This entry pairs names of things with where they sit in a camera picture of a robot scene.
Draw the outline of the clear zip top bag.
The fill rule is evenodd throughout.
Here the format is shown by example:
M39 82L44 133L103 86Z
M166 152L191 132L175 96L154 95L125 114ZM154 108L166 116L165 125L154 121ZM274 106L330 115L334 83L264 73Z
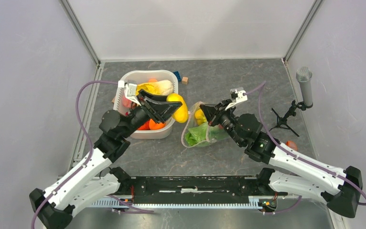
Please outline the clear zip top bag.
M181 143L186 148L206 147L229 138L220 125L209 126L199 101L188 111L188 120L181 135Z

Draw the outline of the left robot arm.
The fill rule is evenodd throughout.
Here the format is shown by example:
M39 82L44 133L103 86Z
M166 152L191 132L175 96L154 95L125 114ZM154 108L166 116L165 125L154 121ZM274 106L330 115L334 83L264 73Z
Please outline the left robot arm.
M102 116L99 128L102 135L91 143L90 152L66 175L51 186L34 189L30 202L34 211L31 228L39 219L48 229L64 229L83 209L102 197L117 192L126 194L131 182L111 172L104 178L91 179L119 159L130 146L127 138L153 120L164 123L180 108L186 106L178 94L153 95L140 90L135 97L137 107L128 115L109 110Z

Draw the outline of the green napa cabbage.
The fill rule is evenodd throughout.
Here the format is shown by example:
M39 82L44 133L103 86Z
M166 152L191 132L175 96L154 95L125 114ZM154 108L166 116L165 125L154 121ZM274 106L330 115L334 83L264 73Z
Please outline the green napa cabbage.
M209 126L207 123L190 127L182 134L181 142L186 148L205 147L228 139L229 135L221 126Z

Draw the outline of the yellow lemon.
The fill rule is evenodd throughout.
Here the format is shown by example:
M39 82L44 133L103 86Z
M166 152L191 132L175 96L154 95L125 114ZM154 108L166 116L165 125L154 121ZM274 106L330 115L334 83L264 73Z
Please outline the yellow lemon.
M188 107L186 105L184 98L179 94L172 93L167 96L167 101L182 103L182 105L174 112L172 117L175 121L179 123L187 122L189 115L188 115Z

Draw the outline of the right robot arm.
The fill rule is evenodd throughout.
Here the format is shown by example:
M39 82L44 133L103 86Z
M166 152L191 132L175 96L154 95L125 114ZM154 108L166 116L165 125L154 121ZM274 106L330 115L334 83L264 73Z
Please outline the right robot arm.
M293 173L286 175L264 168L256 182L259 193L293 193L325 203L343 217L356 217L363 187L360 169L331 166L291 149L264 133L254 114L236 116L235 108L228 107L229 103L230 100L224 100L200 105L207 124L222 127L239 147L245 148L245 154L252 160Z

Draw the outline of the yellow banana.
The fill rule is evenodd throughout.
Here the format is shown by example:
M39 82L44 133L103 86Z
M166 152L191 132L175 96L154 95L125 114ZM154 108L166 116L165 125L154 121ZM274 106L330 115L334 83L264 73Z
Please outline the yellow banana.
M207 119L206 119L202 109L200 109L200 108L195 111L194 117L195 117L197 125L202 125L203 123L207 123Z

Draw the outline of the yellow crinkled lettuce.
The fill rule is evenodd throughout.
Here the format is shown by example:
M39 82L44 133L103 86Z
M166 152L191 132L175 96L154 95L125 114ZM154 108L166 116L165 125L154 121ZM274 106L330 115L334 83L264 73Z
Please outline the yellow crinkled lettuce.
M138 95L140 90L144 90L154 95L169 95L174 92L174 86L169 80L161 80L137 85L135 95Z

